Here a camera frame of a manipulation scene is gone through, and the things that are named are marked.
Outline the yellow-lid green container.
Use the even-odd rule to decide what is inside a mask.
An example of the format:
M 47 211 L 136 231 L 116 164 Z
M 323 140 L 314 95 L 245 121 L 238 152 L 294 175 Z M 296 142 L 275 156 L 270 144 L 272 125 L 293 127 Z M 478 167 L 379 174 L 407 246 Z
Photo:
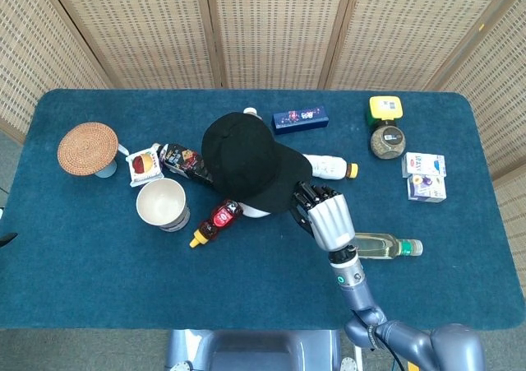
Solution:
M 398 96 L 377 95 L 369 98 L 366 118 L 370 129 L 396 127 L 396 120 L 402 117 L 403 107 Z

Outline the white fruit picture box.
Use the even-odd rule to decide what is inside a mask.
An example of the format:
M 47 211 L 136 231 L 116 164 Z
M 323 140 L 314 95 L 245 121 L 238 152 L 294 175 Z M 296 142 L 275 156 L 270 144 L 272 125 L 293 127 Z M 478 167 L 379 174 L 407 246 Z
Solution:
M 130 170 L 132 188 L 164 177 L 157 150 L 153 146 L 130 154 L 126 157 L 126 162 Z

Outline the woven folding screen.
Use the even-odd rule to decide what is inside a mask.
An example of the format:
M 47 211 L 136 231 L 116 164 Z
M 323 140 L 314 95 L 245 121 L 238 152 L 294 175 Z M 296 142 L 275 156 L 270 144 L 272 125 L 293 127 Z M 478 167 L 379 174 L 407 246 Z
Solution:
M 526 0 L 0 0 L 0 162 L 59 87 L 460 93 L 526 296 Z

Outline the light blue cup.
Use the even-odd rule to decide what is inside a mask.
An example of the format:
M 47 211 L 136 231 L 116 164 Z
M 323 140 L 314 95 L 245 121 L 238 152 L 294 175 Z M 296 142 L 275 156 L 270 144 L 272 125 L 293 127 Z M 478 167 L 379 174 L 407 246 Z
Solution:
M 128 157 L 130 155 L 129 150 L 121 144 L 118 144 L 118 153 L 124 155 L 125 157 Z M 95 172 L 95 176 L 102 178 L 102 179 L 106 179 L 106 178 L 111 177 L 116 172 L 116 170 L 117 170 L 117 162 L 115 159 L 112 159 L 108 165 L 106 165 L 101 170 Z

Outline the blue tablecloth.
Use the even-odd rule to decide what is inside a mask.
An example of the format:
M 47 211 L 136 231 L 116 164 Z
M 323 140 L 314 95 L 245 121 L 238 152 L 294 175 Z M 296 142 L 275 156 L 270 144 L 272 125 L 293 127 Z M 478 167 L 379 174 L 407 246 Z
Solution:
M 419 257 L 366 260 L 367 281 L 390 319 L 431 329 L 459 322 L 515 327 L 526 303 L 477 126 L 456 93 L 403 92 L 408 148 L 445 157 L 446 199 L 408 199 L 398 160 L 368 148 L 370 93 L 329 90 L 51 90 L 36 106 L 0 235 L 0 328 L 115 327 L 339 329 L 351 317 L 328 257 L 289 213 L 241 218 L 216 240 L 189 243 L 219 204 L 183 180 L 188 224 L 167 233 L 136 212 L 127 163 L 107 179 L 59 165 L 62 137 L 79 123 L 108 124 L 131 151 L 156 142 L 199 149 L 219 117 L 255 107 L 265 122 L 289 109 L 325 107 L 326 128 L 280 141 L 359 166 L 336 181 L 355 228 L 419 239 Z

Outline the grey robot torso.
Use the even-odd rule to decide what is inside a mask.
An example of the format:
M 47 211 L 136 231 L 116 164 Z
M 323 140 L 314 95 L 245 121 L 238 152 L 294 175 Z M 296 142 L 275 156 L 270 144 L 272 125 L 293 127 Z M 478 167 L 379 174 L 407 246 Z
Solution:
M 339 371 L 336 330 L 172 330 L 164 371 Z

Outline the beige bowl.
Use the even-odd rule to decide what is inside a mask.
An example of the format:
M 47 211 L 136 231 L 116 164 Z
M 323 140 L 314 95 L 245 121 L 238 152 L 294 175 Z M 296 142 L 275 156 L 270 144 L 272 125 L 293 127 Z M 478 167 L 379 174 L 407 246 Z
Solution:
M 136 211 L 147 224 L 166 225 L 187 206 L 182 185 L 173 179 L 157 179 L 143 186 L 136 198 Z

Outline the dark blue rectangular box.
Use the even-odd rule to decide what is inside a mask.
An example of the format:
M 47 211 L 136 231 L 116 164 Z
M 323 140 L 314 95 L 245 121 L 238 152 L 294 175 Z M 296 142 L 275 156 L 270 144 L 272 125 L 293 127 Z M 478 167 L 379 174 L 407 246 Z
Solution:
M 300 132 L 328 126 L 329 117 L 323 106 L 295 109 L 273 114 L 272 127 L 276 135 Z

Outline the bear-shaped honey bottle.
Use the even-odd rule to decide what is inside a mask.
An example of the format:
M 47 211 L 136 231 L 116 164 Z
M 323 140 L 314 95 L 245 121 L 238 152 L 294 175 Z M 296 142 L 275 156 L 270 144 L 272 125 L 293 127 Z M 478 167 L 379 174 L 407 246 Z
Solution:
M 233 200 L 225 199 L 210 213 L 208 219 L 200 223 L 199 227 L 194 231 L 189 246 L 196 248 L 209 243 L 241 215 L 242 207 L 240 204 Z

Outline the round rattan coaster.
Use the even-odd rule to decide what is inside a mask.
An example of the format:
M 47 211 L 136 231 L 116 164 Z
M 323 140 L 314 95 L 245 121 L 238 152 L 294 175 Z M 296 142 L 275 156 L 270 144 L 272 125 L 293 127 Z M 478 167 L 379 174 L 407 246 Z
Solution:
M 107 169 L 118 153 L 116 132 L 99 122 L 82 123 L 59 142 L 58 163 L 69 174 L 88 176 Z

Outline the round glass spice jar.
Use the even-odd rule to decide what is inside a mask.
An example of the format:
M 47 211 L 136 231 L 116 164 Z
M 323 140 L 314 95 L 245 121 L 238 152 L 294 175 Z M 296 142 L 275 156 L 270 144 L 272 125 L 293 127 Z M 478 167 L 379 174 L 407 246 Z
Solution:
M 405 135 L 394 120 L 379 120 L 373 125 L 370 147 L 379 159 L 395 159 L 404 153 Z

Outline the clear yellow oil bottle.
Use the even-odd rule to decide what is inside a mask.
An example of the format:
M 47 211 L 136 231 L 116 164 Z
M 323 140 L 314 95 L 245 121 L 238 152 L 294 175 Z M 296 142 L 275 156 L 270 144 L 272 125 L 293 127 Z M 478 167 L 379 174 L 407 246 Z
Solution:
M 391 260 L 400 256 L 418 257 L 423 244 L 417 239 L 397 239 L 392 234 L 356 233 L 353 244 L 365 259 Z

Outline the black baseball cap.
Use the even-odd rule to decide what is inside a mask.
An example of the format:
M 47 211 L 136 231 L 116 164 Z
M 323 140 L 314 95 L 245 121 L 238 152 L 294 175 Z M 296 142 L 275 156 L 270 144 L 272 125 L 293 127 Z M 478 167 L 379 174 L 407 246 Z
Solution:
M 218 193 L 270 214 L 287 211 L 296 184 L 312 177 L 308 159 L 277 142 L 251 114 L 232 112 L 215 120 L 202 138 L 201 156 Z

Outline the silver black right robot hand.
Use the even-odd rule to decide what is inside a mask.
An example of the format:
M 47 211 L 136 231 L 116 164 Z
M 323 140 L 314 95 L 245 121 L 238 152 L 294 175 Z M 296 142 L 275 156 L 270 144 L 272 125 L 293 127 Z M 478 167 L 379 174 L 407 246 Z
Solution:
M 355 237 L 345 196 L 327 185 L 298 182 L 293 190 L 290 213 L 328 253 L 347 247 Z

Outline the white bottle with yellow cap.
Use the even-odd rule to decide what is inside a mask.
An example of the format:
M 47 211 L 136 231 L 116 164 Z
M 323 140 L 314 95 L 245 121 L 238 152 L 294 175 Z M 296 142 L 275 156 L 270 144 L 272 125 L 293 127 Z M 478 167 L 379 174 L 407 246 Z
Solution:
M 311 164 L 312 176 L 319 179 L 355 179 L 358 164 L 350 163 L 341 157 L 331 155 L 303 155 Z

